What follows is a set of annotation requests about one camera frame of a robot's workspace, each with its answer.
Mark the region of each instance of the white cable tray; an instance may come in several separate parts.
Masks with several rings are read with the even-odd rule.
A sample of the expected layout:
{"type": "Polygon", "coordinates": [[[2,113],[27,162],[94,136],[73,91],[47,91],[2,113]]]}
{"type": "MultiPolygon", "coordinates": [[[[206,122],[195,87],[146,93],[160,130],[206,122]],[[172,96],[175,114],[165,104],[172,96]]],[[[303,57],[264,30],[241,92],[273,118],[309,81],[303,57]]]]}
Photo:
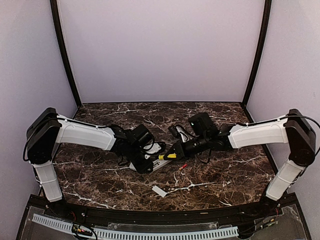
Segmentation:
{"type": "MultiPolygon", "coordinates": [[[[33,214],[32,221],[66,234],[73,234],[71,232],[73,225],[71,222],[53,219],[40,214],[33,214]]],[[[239,235],[237,226],[207,231],[179,233],[126,232],[97,227],[94,228],[94,231],[99,240],[216,240],[237,237],[239,235]]]]}

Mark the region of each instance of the metal frame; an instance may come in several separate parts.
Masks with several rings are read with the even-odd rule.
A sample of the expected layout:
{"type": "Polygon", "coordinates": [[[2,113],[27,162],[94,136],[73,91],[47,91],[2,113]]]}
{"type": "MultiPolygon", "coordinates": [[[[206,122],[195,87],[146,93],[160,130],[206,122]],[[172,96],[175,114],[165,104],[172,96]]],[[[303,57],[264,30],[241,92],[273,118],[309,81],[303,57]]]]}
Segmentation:
{"type": "Polygon", "coordinates": [[[261,29],[260,29],[260,35],[259,35],[259,40],[258,44],[256,46],[256,52],[253,60],[253,65],[249,77],[248,84],[246,86],[246,90],[244,93],[244,97],[242,100],[242,104],[246,107],[251,95],[251,92],[254,88],[262,52],[264,50],[264,45],[265,45],[265,40],[266,40],[266,35],[267,35],[267,30],[268,30],[268,23],[269,23],[269,17],[270,17],[270,12],[271,12],[271,2],[272,0],[265,0],[264,2],[264,10],[263,10],[263,17],[262,17],[262,23],[261,23],[261,29]]]}
{"type": "Polygon", "coordinates": [[[64,70],[65,70],[66,76],[68,78],[68,82],[69,82],[69,85],[70,85],[70,88],[72,91],[74,101],[76,103],[76,106],[79,108],[82,105],[82,103],[80,100],[80,96],[79,96],[79,92],[78,92],[78,89],[76,86],[75,78],[73,76],[71,65],[69,62],[69,57],[68,57],[66,44],[65,44],[65,40],[64,40],[64,35],[62,32],[60,17],[59,17],[57,0],[50,0],[50,5],[51,5],[51,12],[52,12],[52,18],[53,18],[56,39],[58,41],[64,70]]]}
{"type": "MultiPolygon", "coordinates": [[[[242,216],[240,212],[247,212],[247,210],[255,208],[259,203],[253,202],[238,206],[229,206],[223,208],[210,208],[203,210],[191,211],[131,211],[131,210],[115,210],[90,206],[82,206],[72,203],[67,203],[67,207],[72,209],[76,214],[77,221],[91,227],[95,225],[107,227],[110,223],[119,224],[135,224],[135,225],[150,225],[150,226],[167,226],[167,225],[186,225],[186,224],[203,224],[218,222],[219,226],[232,225],[237,226],[240,231],[247,229],[254,225],[257,217],[242,216]]],[[[302,225],[308,240],[311,240],[311,235],[301,210],[299,201],[295,193],[290,193],[280,200],[281,207],[295,204],[300,215],[302,225]]],[[[29,212],[30,206],[44,209],[46,215],[57,217],[56,213],[51,212],[47,208],[48,201],[39,196],[31,195],[25,214],[23,214],[19,231],[16,240],[20,240],[22,236],[25,221],[29,212]]]]}

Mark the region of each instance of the wire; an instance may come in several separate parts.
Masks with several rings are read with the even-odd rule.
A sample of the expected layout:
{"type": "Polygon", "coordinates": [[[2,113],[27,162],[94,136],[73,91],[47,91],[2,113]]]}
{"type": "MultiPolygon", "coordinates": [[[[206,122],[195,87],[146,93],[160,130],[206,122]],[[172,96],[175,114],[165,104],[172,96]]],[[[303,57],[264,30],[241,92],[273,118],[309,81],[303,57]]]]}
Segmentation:
{"type": "Polygon", "coordinates": [[[77,225],[79,225],[79,227],[80,227],[80,226],[86,227],[86,228],[89,229],[89,230],[92,232],[92,234],[95,236],[95,240],[98,240],[98,235],[97,235],[97,233],[93,230],[92,227],[90,227],[90,226],[88,226],[88,225],[86,225],[86,224],[83,224],[83,223],[76,222],[75,220],[72,221],[72,220],[70,220],[70,219],[67,219],[67,218],[65,218],[65,217],[62,217],[62,216],[58,215],[57,213],[55,213],[55,211],[54,211],[49,205],[47,205],[47,206],[48,206],[48,208],[51,210],[51,212],[52,212],[56,217],[58,217],[58,218],[60,218],[60,219],[63,219],[63,220],[66,220],[66,221],[69,221],[69,222],[72,222],[73,224],[77,224],[77,225]]]}
{"type": "Polygon", "coordinates": [[[250,227],[250,228],[248,228],[248,229],[240,232],[240,234],[242,234],[242,235],[252,235],[252,234],[254,234],[254,233],[262,230],[263,228],[265,228],[264,225],[268,224],[269,222],[272,222],[274,219],[276,219],[276,218],[279,216],[279,210],[278,210],[278,208],[274,208],[273,210],[275,210],[275,212],[276,212],[276,217],[270,219],[267,223],[261,225],[258,229],[254,230],[254,231],[252,231],[252,232],[248,232],[249,230],[251,230],[251,229],[253,229],[253,228],[256,228],[256,227],[257,227],[260,223],[262,223],[264,220],[266,220],[266,219],[269,217],[269,213],[271,213],[271,211],[269,211],[269,213],[268,213],[263,219],[261,219],[260,221],[258,221],[258,222],[257,222],[256,224],[254,224],[252,227],[250,227]]]}
{"type": "MultiPolygon", "coordinates": [[[[320,124],[316,120],[314,120],[313,118],[308,117],[308,116],[304,116],[304,115],[286,115],[286,116],[281,117],[280,120],[289,119],[289,118],[308,119],[308,120],[314,122],[317,125],[317,127],[319,128],[319,130],[320,130],[320,124]]],[[[316,157],[319,152],[320,152],[320,146],[319,146],[318,150],[315,152],[314,157],[316,157]]]]}
{"type": "Polygon", "coordinates": [[[201,163],[203,163],[203,164],[208,164],[208,163],[210,163],[210,160],[211,160],[211,154],[212,154],[212,149],[210,148],[207,161],[202,161],[202,160],[200,160],[200,158],[198,157],[198,155],[195,155],[195,156],[196,156],[196,158],[197,158],[201,163]]]}

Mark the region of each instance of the red object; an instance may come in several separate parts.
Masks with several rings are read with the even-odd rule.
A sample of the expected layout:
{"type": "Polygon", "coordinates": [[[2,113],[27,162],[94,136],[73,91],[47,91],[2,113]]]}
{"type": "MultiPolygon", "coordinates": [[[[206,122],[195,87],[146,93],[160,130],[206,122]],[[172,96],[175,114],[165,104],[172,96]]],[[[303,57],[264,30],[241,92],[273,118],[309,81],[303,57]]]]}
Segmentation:
{"type": "Polygon", "coordinates": [[[185,164],[182,167],[180,167],[179,170],[181,171],[182,169],[186,168],[187,166],[188,166],[188,164],[185,164]]]}

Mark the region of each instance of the black frame pole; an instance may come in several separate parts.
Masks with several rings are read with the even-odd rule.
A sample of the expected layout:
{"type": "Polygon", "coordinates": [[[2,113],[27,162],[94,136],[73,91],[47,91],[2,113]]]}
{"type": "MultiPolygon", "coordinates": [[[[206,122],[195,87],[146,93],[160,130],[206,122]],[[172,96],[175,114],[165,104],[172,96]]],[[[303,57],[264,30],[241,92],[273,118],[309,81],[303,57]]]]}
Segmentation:
{"type": "Polygon", "coordinates": [[[272,0],[265,0],[265,2],[264,2],[264,10],[263,10],[263,17],[262,17],[259,40],[258,40],[258,44],[256,47],[256,52],[255,52],[255,56],[254,56],[254,61],[253,61],[249,81],[246,86],[246,90],[245,90],[244,97],[242,100],[242,104],[245,107],[248,104],[252,89],[255,84],[262,52],[264,49],[266,35],[267,35],[267,29],[268,29],[268,23],[269,23],[269,17],[270,17],[270,12],[271,12],[271,3],[272,3],[272,0]]]}
{"type": "Polygon", "coordinates": [[[61,22],[60,22],[60,17],[59,17],[57,0],[50,0],[50,5],[51,5],[51,12],[52,12],[55,34],[56,34],[56,38],[58,41],[65,73],[68,78],[68,82],[69,82],[69,85],[70,85],[70,88],[72,91],[74,101],[75,101],[77,107],[79,108],[82,105],[82,103],[81,103],[78,89],[76,86],[75,78],[72,74],[72,70],[71,70],[71,66],[70,66],[70,62],[69,62],[69,58],[68,58],[68,54],[67,54],[66,44],[65,44],[63,33],[62,33],[62,27],[61,27],[61,22]]]}

